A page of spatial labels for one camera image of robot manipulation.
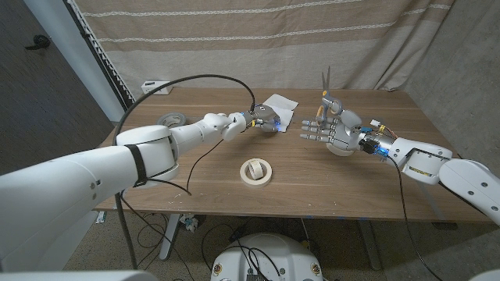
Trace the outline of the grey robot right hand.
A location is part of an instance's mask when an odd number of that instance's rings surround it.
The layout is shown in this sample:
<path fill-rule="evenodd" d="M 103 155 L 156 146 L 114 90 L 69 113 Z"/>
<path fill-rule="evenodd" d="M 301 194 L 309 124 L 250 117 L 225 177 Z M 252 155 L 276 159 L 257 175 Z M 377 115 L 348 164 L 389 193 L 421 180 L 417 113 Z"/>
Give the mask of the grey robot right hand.
<path fill-rule="evenodd" d="M 302 130 L 306 133 L 300 137 L 326 143 L 328 150 L 339 156 L 364 151 L 370 155 L 387 157 L 396 137 L 385 134 L 379 123 L 376 126 L 379 129 L 363 126 L 362 120 L 350 110 L 343 110 L 335 117 L 326 117 L 323 107 L 320 107 L 316 121 L 302 121 Z"/>

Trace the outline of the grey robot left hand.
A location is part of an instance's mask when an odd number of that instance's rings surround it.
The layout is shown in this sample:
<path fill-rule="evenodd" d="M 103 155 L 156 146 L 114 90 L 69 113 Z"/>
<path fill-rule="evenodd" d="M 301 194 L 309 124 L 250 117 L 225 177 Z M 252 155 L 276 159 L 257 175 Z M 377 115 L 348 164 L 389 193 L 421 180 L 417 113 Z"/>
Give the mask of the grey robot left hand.
<path fill-rule="evenodd" d="M 264 132 L 278 132 L 280 117 L 268 105 L 256 105 L 252 110 L 243 112 L 247 127 L 260 128 Z"/>

